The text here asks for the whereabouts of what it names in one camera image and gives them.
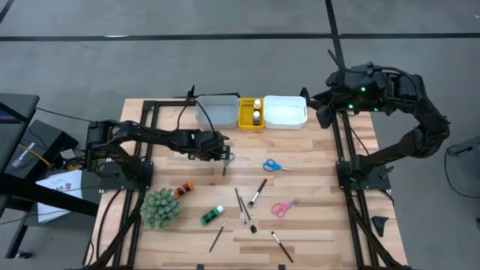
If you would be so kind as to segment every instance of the black box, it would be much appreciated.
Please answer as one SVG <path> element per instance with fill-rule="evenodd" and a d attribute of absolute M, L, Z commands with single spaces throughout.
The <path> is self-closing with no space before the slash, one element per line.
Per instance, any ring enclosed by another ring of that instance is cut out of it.
<path fill-rule="evenodd" d="M 65 132 L 38 120 L 25 131 L 20 142 L 51 164 L 61 158 L 60 152 L 78 145 L 78 142 Z M 4 172 L 36 182 L 46 169 L 47 165 L 42 160 L 18 145 Z"/>

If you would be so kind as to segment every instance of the scissors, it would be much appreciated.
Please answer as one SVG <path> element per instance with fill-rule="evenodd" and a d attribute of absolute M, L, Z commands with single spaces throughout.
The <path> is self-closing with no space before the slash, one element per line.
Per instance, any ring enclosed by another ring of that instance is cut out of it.
<path fill-rule="evenodd" d="M 289 168 L 283 168 L 280 166 L 280 164 L 276 163 L 275 160 L 272 160 L 271 158 L 268 159 L 264 164 L 263 164 L 263 169 L 267 172 L 274 172 L 276 170 L 286 170 L 286 171 L 291 171 Z"/>
<path fill-rule="evenodd" d="M 297 199 L 289 204 L 277 203 L 271 207 L 271 213 L 276 215 L 277 218 L 283 218 L 287 213 L 287 210 L 296 206 L 299 203 Z"/>

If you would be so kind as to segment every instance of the white paper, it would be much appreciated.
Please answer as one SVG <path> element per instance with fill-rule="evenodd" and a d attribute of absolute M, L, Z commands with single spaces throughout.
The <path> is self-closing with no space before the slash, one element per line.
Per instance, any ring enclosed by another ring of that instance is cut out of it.
<path fill-rule="evenodd" d="M 80 189 L 81 184 L 82 184 L 82 171 L 80 170 L 59 173 L 56 175 L 52 175 L 47 179 L 37 181 L 37 185 L 43 186 L 45 188 L 61 191 L 71 196 L 75 196 L 77 198 L 83 199 L 82 190 Z M 38 214 L 39 214 L 38 222 L 41 222 L 41 223 L 51 221 L 55 218 L 61 217 L 62 215 L 65 215 L 70 212 L 64 209 L 56 208 L 50 205 L 45 205 L 39 202 L 37 203 L 37 208 L 38 208 Z"/>
<path fill-rule="evenodd" d="M 62 151 L 62 152 L 60 152 L 60 155 L 64 159 L 75 158 L 75 153 L 74 153 L 74 150 L 72 150 L 72 149 Z"/>

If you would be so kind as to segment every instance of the small bottle with orange cap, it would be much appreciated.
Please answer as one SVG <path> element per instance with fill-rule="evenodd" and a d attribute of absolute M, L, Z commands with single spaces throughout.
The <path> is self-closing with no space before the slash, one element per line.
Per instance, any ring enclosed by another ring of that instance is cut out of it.
<path fill-rule="evenodd" d="M 177 189 L 175 189 L 172 192 L 172 196 L 175 196 L 178 199 L 181 195 L 186 194 L 187 192 L 192 191 L 193 189 L 194 189 L 194 184 L 192 184 L 191 182 L 187 182 L 182 186 L 177 187 Z"/>

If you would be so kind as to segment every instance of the blue scissors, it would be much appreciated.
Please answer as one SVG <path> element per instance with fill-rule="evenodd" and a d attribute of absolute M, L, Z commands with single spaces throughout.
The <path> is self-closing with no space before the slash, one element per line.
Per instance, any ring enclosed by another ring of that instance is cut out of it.
<path fill-rule="evenodd" d="M 283 168 L 280 166 L 280 164 L 276 163 L 275 160 L 272 160 L 271 158 L 268 159 L 264 164 L 263 164 L 263 169 L 267 172 L 274 172 L 276 170 L 286 170 L 286 171 L 291 171 L 289 168 Z"/>

